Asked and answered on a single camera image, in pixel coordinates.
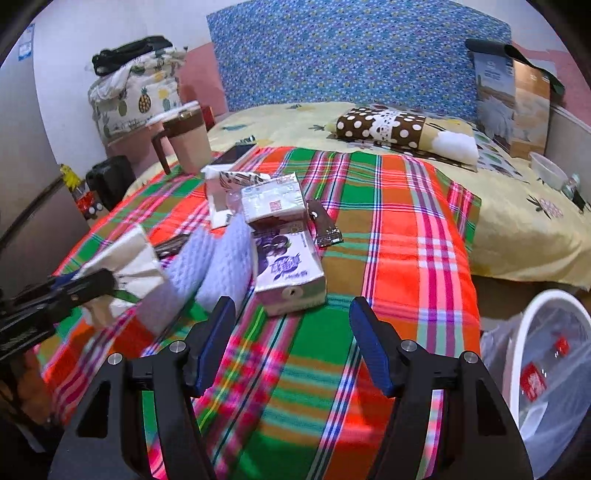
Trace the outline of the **red yellow toy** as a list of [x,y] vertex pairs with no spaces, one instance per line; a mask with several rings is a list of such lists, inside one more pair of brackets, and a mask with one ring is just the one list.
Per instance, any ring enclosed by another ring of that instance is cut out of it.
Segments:
[[103,210],[97,194],[68,165],[59,165],[62,180],[86,220],[95,220]]

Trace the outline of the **patterned paper bag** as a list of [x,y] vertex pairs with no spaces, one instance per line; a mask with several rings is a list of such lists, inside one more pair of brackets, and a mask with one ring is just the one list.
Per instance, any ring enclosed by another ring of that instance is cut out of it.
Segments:
[[212,167],[202,170],[209,208],[211,229],[228,225],[231,217],[240,209],[243,188],[270,180],[269,174],[245,171],[219,171]]

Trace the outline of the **smartphone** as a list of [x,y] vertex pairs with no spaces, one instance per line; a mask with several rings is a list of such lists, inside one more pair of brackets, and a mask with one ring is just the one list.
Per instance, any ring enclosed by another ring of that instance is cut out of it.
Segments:
[[214,165],[233,165],[238,162],[244,155],[249,153],[250,150],[256,148],[256,143],[243,143],[236,144],[230,147],[228,150],[223,152],[221,155],[216,157],[212,162],[211,166]]

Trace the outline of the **white bowl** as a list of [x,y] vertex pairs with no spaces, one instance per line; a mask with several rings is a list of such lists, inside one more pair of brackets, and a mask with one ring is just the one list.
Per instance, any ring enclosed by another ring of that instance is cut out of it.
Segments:
[[568,176],[559,166],[534,151],[530,152],[528,157],[530,159],[530,168],[540,180],[554,190],[559,191],[562,189],[568,180]]

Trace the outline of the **beige mug with brown lid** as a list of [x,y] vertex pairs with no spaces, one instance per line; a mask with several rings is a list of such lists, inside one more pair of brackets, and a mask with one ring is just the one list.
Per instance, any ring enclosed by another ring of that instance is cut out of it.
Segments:
[[166,112],[161,119],[162,128],[151,139],[158,161],[166,175],[170,166],[162,147],[166,138],[181,169],[188,174],[198,174],[212,160],[211,144],[200,104],[186,103]]

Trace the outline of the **small green bottle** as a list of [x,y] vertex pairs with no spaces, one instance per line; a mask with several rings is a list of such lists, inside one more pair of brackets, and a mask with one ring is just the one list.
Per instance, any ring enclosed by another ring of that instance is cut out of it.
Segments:
[[577,173],[573,173],[562,186],[562,193],[569,199],[573,200],[580,186],[580,177]]

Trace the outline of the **pink storage box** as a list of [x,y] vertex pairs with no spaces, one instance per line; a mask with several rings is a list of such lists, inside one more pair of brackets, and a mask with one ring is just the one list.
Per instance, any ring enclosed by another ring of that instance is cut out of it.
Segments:
[[204,115],[206,130],[215,125],[215,118],[211,106],[198,105],[196,101],[186,103],[178,108],[160,113],[149,119],[143,126],[127,132],[121,137],[111,140],[106,146],[109,157],[125,156],[131,165],[136,178],[153,164],[159,164],[159,159],[152,146],[151,139],[161,129],[165,121],[174,119],[184,112],[200,111]]

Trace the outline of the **purple milk carton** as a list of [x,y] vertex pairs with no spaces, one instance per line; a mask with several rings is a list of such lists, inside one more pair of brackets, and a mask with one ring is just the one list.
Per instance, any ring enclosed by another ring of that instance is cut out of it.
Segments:
[[327,280],[311,233],[294,221],[253,232],[254,295],[269,316],[325,303]]

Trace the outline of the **yellow pineapple bed sheet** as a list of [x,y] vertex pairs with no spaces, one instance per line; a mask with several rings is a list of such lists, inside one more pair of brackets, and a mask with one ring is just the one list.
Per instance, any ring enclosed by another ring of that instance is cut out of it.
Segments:
[[[321,102],[249,108],[218,122],[208,133],[209,143],[219,152],[245,141],[262,147],[387,154],[384,148],[332,137],[329,126],[349,107],[346,102]],[[490,170],[431,163],[482,201],[470,255],[474,274],[589,289],[590,215],[539,182],[527,161],[510,162],[521,172],[519,180]]]

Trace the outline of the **white foam fruit net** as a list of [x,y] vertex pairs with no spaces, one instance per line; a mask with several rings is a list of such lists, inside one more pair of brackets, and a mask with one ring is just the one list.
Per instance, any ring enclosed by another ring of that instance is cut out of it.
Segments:
[[164,332],[189,300],[211,313],[222,296],[240,308],[252,279],[252,230],[245,216],[230,219],[219,238],[195,230],[165,269],[164,282],[139,303],[136,317],[154,335]]

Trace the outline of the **clear plastic bottle red label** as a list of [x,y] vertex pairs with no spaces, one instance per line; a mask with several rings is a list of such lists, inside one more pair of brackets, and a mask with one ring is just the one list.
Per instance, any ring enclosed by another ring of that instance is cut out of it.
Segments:
[[547,409],[546,397],[564,374],[571,346],[561,335],[541,356],[527,363],[520,376],[519,427],[524,436],[533,435]]

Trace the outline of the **pineapple print fabric bundle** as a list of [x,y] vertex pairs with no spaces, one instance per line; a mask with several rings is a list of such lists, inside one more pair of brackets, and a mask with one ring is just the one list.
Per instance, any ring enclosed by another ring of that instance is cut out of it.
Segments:
[[174,47],[151,51],[91,85],[88,102],[103,144],[182,104],[177,73],[185,56]]

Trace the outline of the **brown polka dot pillow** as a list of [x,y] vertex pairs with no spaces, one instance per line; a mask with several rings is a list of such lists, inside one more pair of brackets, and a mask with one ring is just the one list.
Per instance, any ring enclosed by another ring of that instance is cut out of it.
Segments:
[[329,125],[339,140],[477,168],[473,127],[462,119],[380,104],[356,105]]

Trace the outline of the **bedding package box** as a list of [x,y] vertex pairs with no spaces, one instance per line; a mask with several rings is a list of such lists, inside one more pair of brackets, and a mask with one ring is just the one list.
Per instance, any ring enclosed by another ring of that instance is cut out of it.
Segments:
[[465,46],[475,69],[478,129],[513,157],[543,154],[562,82],[512,44],[468,39]]

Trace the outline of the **grey refrigerator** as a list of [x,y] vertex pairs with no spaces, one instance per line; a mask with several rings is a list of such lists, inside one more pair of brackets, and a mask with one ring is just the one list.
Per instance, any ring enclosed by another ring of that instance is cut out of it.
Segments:
[[1,66],[1,291],[52,274],[89,227],[64,185],[41,118],[29,25]]

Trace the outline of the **black bag on top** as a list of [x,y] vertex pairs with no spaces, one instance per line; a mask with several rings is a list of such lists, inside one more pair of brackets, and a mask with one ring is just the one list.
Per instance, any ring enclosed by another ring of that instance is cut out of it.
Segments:
[[169,40],[157,35],[148,36],[115,49],[103,49],[91,59],[93,70],[98,77],[104,77],[117,71],[135,58],[171,46],[172,43]]

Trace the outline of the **white trash bin with liner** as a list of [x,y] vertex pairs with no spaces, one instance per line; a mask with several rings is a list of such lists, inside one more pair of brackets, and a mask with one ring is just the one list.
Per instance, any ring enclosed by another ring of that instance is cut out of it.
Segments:
[[536,479],[590,477],[590,314],[545,290],[508,320],[484,318],[481,356],[518,427]]

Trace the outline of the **black bag on floor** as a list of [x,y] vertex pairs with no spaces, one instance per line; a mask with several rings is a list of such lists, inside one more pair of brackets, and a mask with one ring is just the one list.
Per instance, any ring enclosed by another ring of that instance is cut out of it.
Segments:
[[123,200],[136,177],[127,157],[117,155],[94,165],[86,173],[85,180],[89,189],[98,195],[100,203],[112,211]]

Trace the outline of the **blue floral headboard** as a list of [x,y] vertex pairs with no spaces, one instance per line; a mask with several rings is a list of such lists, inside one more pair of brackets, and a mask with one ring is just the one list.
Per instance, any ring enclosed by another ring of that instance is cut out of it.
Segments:
[[468,39],[510,26],[453,1],[247,1],[208,15],[228,107],[381,103],[476,117]]

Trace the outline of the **white tissue pack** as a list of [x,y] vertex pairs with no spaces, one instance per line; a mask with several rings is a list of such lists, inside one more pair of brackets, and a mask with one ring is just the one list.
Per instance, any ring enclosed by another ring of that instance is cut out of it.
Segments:
[[253,224],[269,219],[301,218],[305,213],[304,195],[297,175],[290,173],[242,189],[245,221]]

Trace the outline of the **colourful plaid cloth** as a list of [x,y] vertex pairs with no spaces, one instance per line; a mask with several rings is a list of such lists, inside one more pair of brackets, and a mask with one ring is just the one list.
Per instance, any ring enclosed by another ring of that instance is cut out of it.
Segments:
[[[214,385],[193,405],[218,479],[365,479],[393,401],[375,388],[349,328],[353,297],[426,350],[479,352],[470,274],[481,200],[410,156],[259,148],[247,168],[295,173],[344,235],[322,251],[325,304],[267,317],[249,293]],[[208,229],[204,181],[159,174],[99,221],[57,272],[72,272],[141,224],[152,243]],[[38,347],[42,376],[64,423],[107,354],[157,352],[205,319],[193,300],[156,339],[134,313],[98,331],[73,314]]]

